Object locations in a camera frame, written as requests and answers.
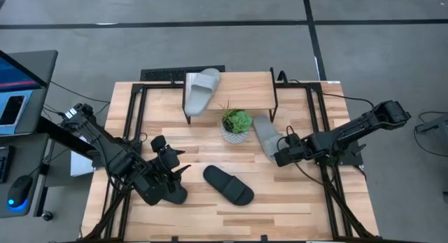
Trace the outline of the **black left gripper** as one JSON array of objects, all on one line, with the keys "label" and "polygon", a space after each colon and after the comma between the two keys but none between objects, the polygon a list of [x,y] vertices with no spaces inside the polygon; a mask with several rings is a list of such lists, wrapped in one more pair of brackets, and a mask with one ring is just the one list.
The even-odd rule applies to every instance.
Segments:
[{"label": "black left gripper", "polygon": [[173,149],[170,145],[166,145],[157,153],[158,164],[161,170],[159,176],[161,182],[181,182],[182,173],[184,173],[184,171],[191,167],[191,165],[186,165],[175,171],[172,170],[180,165],[178,156],[183,153],[185,153],[185,151]]}]

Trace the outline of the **black slide sandal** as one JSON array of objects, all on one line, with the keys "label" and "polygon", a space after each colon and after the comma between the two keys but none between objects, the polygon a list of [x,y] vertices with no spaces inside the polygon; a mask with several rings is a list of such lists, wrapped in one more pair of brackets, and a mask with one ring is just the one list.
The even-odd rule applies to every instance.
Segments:
[{"label": "black slide sandal", "polygon": [[254,199],[254,192],[236,176],[209,165],[203,171],[205,181],[216,189],[227,201],[237,206],[246,206]]},{"label": "black slide sandal", "polygon": [[187,190],[180,181],[169,182],[164,185],[165,193],[162,199],[173,204],[183,204],[188,196]]}]

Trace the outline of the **grey slide sandal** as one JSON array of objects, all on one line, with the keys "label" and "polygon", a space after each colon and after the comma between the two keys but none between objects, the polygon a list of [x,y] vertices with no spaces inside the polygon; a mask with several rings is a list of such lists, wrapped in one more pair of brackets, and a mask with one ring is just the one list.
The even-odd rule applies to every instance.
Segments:
[{"label": "grey slide sandal", "polygon": [[188,98],[185,101],[185,112],[188,116],[198,116],[207,107],[221,79],[221,73],[214,68],[199,73],[187,73],[186,82]]},{"label": "grey slide sandal", "polygon": [[267,159],[276,164],[274,154],[288,146],[284,140],[284,135],[276,130],[273,123],[265,115],[253,118],[253,128]]}]

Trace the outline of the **wooden shelf with black legs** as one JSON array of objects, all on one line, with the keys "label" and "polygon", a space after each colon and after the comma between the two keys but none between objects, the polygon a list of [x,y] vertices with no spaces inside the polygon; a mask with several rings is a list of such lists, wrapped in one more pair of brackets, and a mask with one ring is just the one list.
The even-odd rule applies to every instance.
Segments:
[{"label": "wooden shelf with black legs", "polygon": [[[188,89],[185,75],[182,109],[187,123],[192,116],[185,112]],[[244,71],[220,72],[220,83],[204,111],[221,110],[230,101],[231,107],[243,110],[268,110],[274,120],[278,108],[274,72]]]}]

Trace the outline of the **green plant in patterned pot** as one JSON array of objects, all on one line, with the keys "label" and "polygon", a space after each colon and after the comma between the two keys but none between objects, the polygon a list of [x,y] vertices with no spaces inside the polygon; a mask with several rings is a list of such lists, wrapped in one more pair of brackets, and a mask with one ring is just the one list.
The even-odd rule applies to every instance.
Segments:
[{"label": "green plant in patterned pot", "polygon": [[231,107],[230,101],[221,105],[221,134],[229,144],[242,144],[249,136],[252,126],[252,117],[243,109]]}]

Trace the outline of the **black perforated floor mat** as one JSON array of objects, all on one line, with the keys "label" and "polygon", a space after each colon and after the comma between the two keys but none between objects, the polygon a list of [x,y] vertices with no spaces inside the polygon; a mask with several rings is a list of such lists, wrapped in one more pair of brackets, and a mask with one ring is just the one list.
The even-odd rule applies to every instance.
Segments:
[{"label": "black perforated floor mat", "polygon": [[142,69],[140,81],[183,81],[187,73],[200,73],[208,68],[217,69],[219,72],[225,72],[225,65]]}]

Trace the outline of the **white paper sheet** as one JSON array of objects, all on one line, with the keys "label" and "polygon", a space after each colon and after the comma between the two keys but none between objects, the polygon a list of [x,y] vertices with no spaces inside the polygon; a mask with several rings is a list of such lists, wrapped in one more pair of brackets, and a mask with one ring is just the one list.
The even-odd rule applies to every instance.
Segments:
[{"label": "white paper sheet", "polygon": [[70,162],[70,176],[82,176],[85,174],[93,173],[95,168],[92,166],[92,161],[85,156],[72,151]]}]

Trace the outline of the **black support beam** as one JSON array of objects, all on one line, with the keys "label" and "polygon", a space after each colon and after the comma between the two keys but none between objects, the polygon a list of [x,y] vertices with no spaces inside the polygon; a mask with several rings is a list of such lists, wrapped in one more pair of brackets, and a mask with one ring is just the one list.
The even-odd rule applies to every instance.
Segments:
[{"label": "black support beam", "polygon": [[88,159],[92,159],[88,153],[95,150],[93,146],[57,126],[43,116],[41,116],[38,120],[36,132],[46,133],[52,140],[58,142],[59,144],[66,146],[70,150],[75,151]]}]

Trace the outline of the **grey power box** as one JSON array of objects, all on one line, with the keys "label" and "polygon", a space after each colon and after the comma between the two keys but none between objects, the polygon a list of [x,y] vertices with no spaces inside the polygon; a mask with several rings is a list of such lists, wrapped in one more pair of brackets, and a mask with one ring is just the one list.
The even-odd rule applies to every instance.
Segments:
[{"label": "grey power box", "polygon": [[441,116],[427,123],[415,127],[417,134],[425,134],[430,130],[439,130],[442,136],[448,138],[448,112],[441,112]]}]

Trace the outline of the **grey desk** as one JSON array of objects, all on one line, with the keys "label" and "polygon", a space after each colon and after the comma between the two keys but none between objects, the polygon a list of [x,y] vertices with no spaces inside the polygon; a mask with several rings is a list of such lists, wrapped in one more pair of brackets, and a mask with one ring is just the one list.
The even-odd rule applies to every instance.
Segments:
[{"label": "grey desk", "polygon": [[[21,53],[9,53],[15,61],[49,83],[55,68],[58,52],[56,50],[40,50]],[[0,136],[0,147],[11,146],[13,157],[7,181],[0,183],[0,218],[25,216],[32,205],[36,182],[39,178],[37,167],[43,160],[49,136],[36,131],[46,99],[48,88],[35,90],[27,100],[20,120],[12,136]],[[8,192],[13,182],[22,175],[30,174],[31,187],[24,206],[11,210],[8,207]]]}]

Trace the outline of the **black computer mouse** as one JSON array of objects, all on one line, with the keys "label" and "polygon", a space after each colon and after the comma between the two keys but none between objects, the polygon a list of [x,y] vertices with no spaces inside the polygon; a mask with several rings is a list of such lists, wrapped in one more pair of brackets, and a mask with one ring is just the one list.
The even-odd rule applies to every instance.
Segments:
[{"label": "black computer mouse", "polygon": [[7,207],[11,211],[22,211],[27,206],[32,183],[33,179],[30,175],[20,176],[14,181],[7,196]]}]

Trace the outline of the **black keyboard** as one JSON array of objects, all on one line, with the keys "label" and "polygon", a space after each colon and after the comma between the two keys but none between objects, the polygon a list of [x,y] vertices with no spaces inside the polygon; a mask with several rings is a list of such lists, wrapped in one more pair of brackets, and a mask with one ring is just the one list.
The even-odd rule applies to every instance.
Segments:
[{"label": "black keyboard", "polygon": [[12,165],[15,148],[13,146],[0,147],[0,184],[8,179],[8,174]]}]

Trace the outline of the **black smartphone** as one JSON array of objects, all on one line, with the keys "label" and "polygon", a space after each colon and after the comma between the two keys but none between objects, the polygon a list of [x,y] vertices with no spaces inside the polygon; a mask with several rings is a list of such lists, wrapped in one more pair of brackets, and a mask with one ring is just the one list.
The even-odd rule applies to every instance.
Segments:
[{"label": "black smartphone", "polygon": [[0,126],[16,125],[25,107],[25,95],[14,95],[8,98],[0,115]]}]

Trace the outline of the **computer monitor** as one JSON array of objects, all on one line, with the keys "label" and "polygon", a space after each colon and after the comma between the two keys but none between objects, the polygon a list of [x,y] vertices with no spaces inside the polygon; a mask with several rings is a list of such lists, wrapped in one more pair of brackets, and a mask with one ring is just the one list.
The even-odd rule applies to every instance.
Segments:
[{"label": "computer monitor", "polygon": [[[23,114],[33,91],[46,88],[47,86],[48,84],[36,74],[0,50],[0,115],[8,98],[14,95],[26,96],[22,110]],[[0,136],[15,134],[18,123],[16,125],[0,126]]]}]

